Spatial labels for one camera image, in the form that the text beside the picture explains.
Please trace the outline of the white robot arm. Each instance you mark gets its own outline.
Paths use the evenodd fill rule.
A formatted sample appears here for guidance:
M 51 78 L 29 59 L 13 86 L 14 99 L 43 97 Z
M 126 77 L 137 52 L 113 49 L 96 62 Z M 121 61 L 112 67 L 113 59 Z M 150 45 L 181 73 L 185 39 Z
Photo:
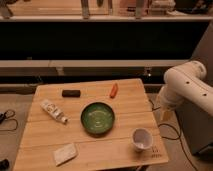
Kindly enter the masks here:
M 206 67 L 196 60 L 169 68 L 164 73 L 165 84 L 157 95 L 160 119 L 169 120 L 185 99 L 213 116 L 213 87 L 203 81 L 206 75 Z

